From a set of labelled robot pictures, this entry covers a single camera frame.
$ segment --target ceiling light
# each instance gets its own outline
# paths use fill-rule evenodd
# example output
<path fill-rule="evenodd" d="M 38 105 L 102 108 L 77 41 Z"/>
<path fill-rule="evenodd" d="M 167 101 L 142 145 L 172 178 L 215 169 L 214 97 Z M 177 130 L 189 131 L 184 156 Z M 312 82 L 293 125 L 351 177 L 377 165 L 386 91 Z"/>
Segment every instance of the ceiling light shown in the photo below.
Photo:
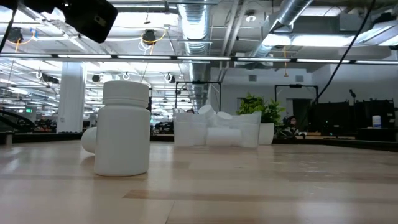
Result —
<path fill-rule="evenodd" d="M 262 41 L 263 45 L 290 45 L 292 41 L 289 36 L 286 35 L 275 35 L 268 34 L 267 37 Z"/>
<path fill-rule="evenodd" d="M 16 57 L 16 58 L 23 58 L 23 57 L 34 57 L 34 58 L 41 58 L 41 57 L 52 57 L 50 54 L 14 54 L 14 53 L 1 53 L 0 57 Z"/>
<path fill-rule="evenodd" d="M 49 102 L 44 102 L 46 105 L 50 105 L 50 106 L 56 106 L 55 103 L 49 103 Z"/>
<path fill-rule="evenodd" d="M 360 65 L 398 65 L 398 61 L 387 60 L 357 60 L 355 63 Z"/>
<path fill-rule="evenodd" d="M 324 59 L 297 59 L 297 62 L 304 63 L 339 63 L 340 60 L 324 60 Z M 342 63 L 348 63 L 349 60 L 343 60 Z"/>
<path fill-rule="evenodd" d="M 179 56 L 178 60 L 216 60 L 216 61 L 228 61 L 230 57 L 195 57 L 195 56 Z"/>
<path fill-rule="evenodd" d="M 86 104 L 90 104 L 90 105 L 102 105 L 102 102 L 100 102 L 100 101 L 86 101 Z"/>
<path fill-rule="evenodd" d="M 3 106 L 3 107 L 9 109 L 25 109 L 25 106 Z"/>
<path fill-rule="evenodd" d="M 290 62 L 289 58 L 238 58 L 242 62 Z"/>
<path fill-rule="evenodd" d="M 2 83 L 8 83 L 8 84 L 11 84 L 11 85 L 15 85 L 15 84 L 16 84 L 16 83 L 14 83 L 13 81 L 5 80 L 5 79 L 3 79 L 3 78 L 0 78 L 0 82 L 2 82 Z"/>
<path fill-rule="evenodd" d="M 23 94 L 23 95 L 28 95 L 29 94 L 27 91 L 21 90 L 20 88 L 9 87 L 9 89 L 13 93 L 18 93 L 18 94 Z"/>
<path fill-rule="evenodd" d="M 398 35 L 379 44 L 379 46 L 396 46 L 398 45 Z"/>
<path fill-rule="evenodd" d="M 375 29 L 368 30 L 358 36 L 356 43 L 365 43 L 368 40 L 374 38 L 375 36 L 380 35 L 383 32 L 389 30 L 391 27 L 392 26 L 386 26 L 386 27 L 382 27 L 382 28 L 375 28 Z"/>
<path fill-rule="evenodd" d="M 256 20 L 256 17 L 254 15 L 247 16 L 247 18 L 246 18 L 246 21 L 248 21 L 248 22 L 253 22 L 255 20 Z"/>
<path fill-rule="evenodd" d="M 152 56 L 152 55 L 118 55 L 120 59 L 138 59 L 138 60 L 145 60 L 145 59 L 158 59 L 158 60 L 170 60 L 170 56 Z"/>
<path fill-rule="evenodd" d="M 110 55 L 58 55 L 60 58 L 112 58 Z"/>
<path fill-rule="evenodd" d="M 292 45 L 309 47 L 343 47 L 354 37 L 341 35 L 298 35 L 293 38 Z"/>

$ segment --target potted plant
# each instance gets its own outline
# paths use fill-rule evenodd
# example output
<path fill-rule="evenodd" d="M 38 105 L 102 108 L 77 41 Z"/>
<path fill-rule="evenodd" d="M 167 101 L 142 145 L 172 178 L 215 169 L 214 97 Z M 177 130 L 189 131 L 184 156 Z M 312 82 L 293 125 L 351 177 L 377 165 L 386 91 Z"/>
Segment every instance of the potted plant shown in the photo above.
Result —
<path fill-rule="evenodd" d="M 247 97 L 242 99 L 241 106 L 236 113 L 242 115 L 261 111 L 259 144 L 270 145 L 274 138 L 274 129 L 280 125 L 280 112 L 284 110 L 285 108 L 281 108 L 278 101 L 270 99 L 269 103 L 264 102 L 262 97 L 248 93 Z"/>

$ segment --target white planter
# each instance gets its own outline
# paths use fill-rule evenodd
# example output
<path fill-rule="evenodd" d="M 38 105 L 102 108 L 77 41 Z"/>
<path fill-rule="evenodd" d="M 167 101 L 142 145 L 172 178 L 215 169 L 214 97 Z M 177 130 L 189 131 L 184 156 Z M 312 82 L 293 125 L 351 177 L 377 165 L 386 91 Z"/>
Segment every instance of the white planter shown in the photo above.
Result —
<path fill-rule="evenodd" d="M 270 145 L 274 139 L 274 123 L 260 124 L 259 145 Z"/>

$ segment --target wall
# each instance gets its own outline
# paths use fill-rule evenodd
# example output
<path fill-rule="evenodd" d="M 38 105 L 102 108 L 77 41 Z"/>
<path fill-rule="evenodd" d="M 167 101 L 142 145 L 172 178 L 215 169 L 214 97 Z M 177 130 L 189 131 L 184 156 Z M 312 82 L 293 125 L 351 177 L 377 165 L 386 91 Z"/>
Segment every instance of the wall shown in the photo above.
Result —
<path fill-rule="evenodd" d="M 206 104 L 211 105 L 218 112 L 220 110 L 220 86 L 218 84 L 210 84 L 207 93 Z"/>
<path fill-rule="evenodd" d="M 306 69 L 290 68 L 286 70 L 288 76 L 285 77 L 285 69 L 255 69 L 247 70 L 242 68 L 230 68 L 226 72 L 223 84 L 225 85 L 251 85 L 251 86 L 274 86 L 274 85 L 288 85 L 296 83 L 296 75 L 302 75 L 304 82 L 301 84 L 311 84 L 311 73 L 307 73 Z M 213 80 L 218 76 L 218 68 L 211 70 Z M 249 82 L 248 75 L 257 75 L 256 82 Z"/>
<path fill-rule="evenodd" d="M 312 74 L 314 85 L 320 91 L 330 79 L 336 65 L 325 65 Z M 320 97 L 320 102 L 341 102 L 348 100 L 353 104 L 349 90 L 356 93 L 356 100 L 394 100 L 398 106 L 398 68 L 385 65 L 342 65 L 332 83 Z"/>
<path fill-rule="evenodd" d="M 221 110 L 229 114 L 236 114 L 238 109 L 238 98 L 244 98 L 250 93 L 252 95 L 261 96 L 265 100 L 274 99 L 274 86 L 244 86 L 244 85 L 223 85 L 221 94 Z M 306 88 L 278 88 L 277 99 L 280 105 L 287 106 L 287 99 L 314 99 L 315 91 Z"/>

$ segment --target table surface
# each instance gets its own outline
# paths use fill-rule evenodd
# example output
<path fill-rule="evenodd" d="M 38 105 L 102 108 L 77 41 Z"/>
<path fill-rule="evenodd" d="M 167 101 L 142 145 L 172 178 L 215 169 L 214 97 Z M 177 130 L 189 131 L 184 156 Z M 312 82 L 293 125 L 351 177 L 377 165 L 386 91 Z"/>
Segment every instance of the table surface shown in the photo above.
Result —
<path fill-rule="evenodd" d="M 315 145 L 150 145 L 101 177 L 79 141 L 0 147 L 1 223 L 397 223 L 398 154 Z"/>

